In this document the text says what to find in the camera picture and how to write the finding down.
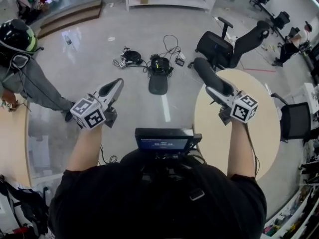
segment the small monitor screen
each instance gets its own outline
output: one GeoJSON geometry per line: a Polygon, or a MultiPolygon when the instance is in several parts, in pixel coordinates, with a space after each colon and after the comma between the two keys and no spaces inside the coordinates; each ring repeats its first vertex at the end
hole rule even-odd
{"type": "Polygon", "coordinates": [[[141,139],[141,149],[184,150],[188,139],[141,139]]]}

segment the round wooden table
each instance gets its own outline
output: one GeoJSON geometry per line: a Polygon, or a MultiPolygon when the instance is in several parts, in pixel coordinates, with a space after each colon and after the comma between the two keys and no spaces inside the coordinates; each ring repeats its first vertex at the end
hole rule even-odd
{"type": "MultiPolygon", "coordinates": [[[[255,116],[248,121],[250,136],[260,161],[257,178],[261,178],[272,166],[280,143],[280,122],[276,106],[266,88],[253,76],[240,70],[226,69],[217,73],[239,89],[254,97],[259,106],[255,116]]],[[[207,164],[227,174],[231,123],[227,126],[218,116],[220,105],[212,102],[205,85],[200,90],[196,107],[194,128],[202,134],[199,151],[207,164]]]]}

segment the red line on floor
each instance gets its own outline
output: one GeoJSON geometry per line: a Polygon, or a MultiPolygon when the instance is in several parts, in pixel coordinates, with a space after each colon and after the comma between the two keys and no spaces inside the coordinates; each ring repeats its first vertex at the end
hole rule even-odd
{"type": "Polygon", "coordinates": [[[250,71],[262,71],[262,72],[276,73],[276,71],[272,71],[272,70],[264,70],[264,69],[246,69],[246,68],[244,68],[244,70],[250,70],[250,71]]]}

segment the black backpack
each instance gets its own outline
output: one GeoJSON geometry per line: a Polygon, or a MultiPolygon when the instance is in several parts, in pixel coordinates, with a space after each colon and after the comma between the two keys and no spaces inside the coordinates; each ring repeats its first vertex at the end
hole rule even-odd
{"type": "Polygon", "coordinates": [[[34,228],[34,233],[37,236],[48,233],[47,220],[49,216],[48,206],[45,203],[45,198],[31,189],[15,189],[8,184],[3,175],[0,175],[0,193],[6,196],[13,215],[21,228],[22,225],[15,214],[15,207],[21,206],[23,215],[29,220],[34,228]],[[19,202],[14,203],[10,198],[9,193],[19,202]]]}

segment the gray pants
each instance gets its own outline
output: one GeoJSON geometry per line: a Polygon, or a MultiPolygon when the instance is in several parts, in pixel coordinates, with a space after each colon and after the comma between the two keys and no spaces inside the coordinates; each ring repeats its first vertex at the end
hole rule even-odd
{"type": "Polygon", "coordinates": [[[54,111],[66,113],[73,106],[71,101],[61,97],[57,89],[45,77],[41,67],[37,63],[28,67],[24,81],[24,90],[20,94],[32,103],[54,111]]]}

